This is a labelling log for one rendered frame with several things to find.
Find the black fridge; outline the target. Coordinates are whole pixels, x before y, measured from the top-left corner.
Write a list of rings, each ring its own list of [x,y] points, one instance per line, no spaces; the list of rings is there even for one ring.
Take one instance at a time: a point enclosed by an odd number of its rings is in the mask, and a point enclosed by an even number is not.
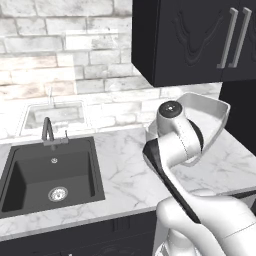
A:
[[[225,129],[256,156],[256,79],[224,82],[219,99],[231,106]]]

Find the dark grey sink tap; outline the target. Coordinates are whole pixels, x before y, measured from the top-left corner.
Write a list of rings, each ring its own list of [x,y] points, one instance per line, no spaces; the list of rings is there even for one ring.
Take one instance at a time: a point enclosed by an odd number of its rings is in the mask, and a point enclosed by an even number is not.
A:
[[[44,118],[41,139],[43,141],[43,145],[49,146],[52,151],[55,151],[57,147],[61,144],[69,143],[68,136],[65,136],[64,138],[60,138],[60,139],[54,138],[53,128],[52,128],[51,120],[49,117]]]

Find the black wall cupboard door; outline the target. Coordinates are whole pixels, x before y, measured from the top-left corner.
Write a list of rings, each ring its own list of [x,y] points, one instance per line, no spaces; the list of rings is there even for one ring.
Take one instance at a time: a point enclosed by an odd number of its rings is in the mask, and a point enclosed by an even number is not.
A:
[[[235,53],[237,41],[241,31],[244,14],[243,8],[252,10],[244,44],[236,68],[229,68]],[[239,0],[237,21],[229,49],[226,66],[222,72],[223,82],[253,80],[256,79],[256,0]]]
[[[240,0],[161,0],[155,46],[157,87],[218,82],[233,10]]]

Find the black kitchen sink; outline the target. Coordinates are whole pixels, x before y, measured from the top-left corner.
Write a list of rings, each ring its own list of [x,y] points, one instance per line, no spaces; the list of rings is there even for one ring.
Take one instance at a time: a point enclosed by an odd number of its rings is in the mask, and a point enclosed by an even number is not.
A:
[[[0,219],[104,198],[92,137],[56,149],[41,143],[13,146],[0,178]]]

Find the black base cupboard run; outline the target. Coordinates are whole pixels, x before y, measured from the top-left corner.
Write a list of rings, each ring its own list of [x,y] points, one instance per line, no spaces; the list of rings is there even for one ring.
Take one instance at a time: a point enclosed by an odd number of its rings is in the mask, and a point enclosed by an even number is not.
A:
[[[103,218],[37,224],[48,212],[0,216],[0,256],[152,256],[156,209]]]

